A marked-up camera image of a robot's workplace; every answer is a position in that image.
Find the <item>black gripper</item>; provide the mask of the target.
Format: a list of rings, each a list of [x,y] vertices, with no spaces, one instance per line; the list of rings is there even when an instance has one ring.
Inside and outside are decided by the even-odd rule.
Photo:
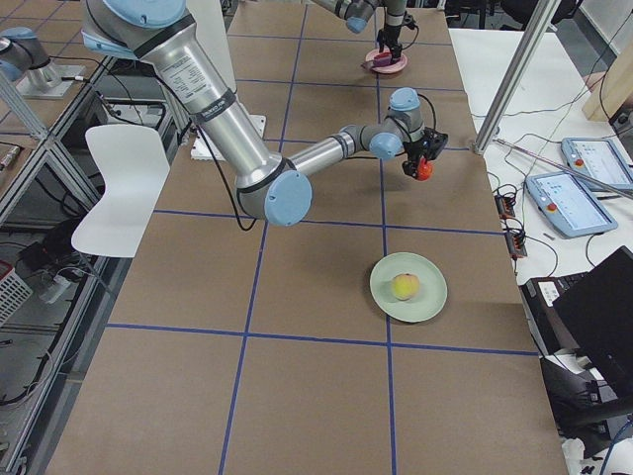
[[[377,42],[379,52],[383,52],[386,48],[390,52],[401,52],[402,44],[400,43],[401,26],[386,25],[379,30]]]
[[[404,174],[409,177],[417,177],[418,165],[423,160],[435,160],[447,143],[447,134],[440,133],[431,127],[425,127],[420,139],[404,143],[407,155],[407,159],[402,162]]]

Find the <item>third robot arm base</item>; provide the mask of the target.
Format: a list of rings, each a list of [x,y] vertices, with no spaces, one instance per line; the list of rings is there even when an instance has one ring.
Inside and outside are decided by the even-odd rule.
[[[29,28],[1,32],[1,71],[25,98],[57,100],[73,82],[84,82],[82,65],[57,64]]]

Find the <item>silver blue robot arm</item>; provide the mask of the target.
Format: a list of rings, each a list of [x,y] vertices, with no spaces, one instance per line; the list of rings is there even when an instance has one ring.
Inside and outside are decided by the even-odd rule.
[[[313,199],[310,175],[368,150],[381,160],[404,151],[405,175],[427,179],[432,160],[448,137],[425,125],[421,96],[400,88],[390,98],[384,122],[347,126],[289,158],[270,151],[234,91],[197,39],[194,15],[183,1],[86,1],[84,44],[104,55],[153,66],[193,123],[236,174],[241,210],[276,226],[292,226]]]
[[[360,34],[376,11],[383,8],[383,27],[378,32],[379,51],[387,48],[393,57],[403,51],[400,42],[402,27],[413,29],[412,16],[407,12],[407,1],[401,0],[316,0],[315,3],[335,17],[343,20],[349,31]]]

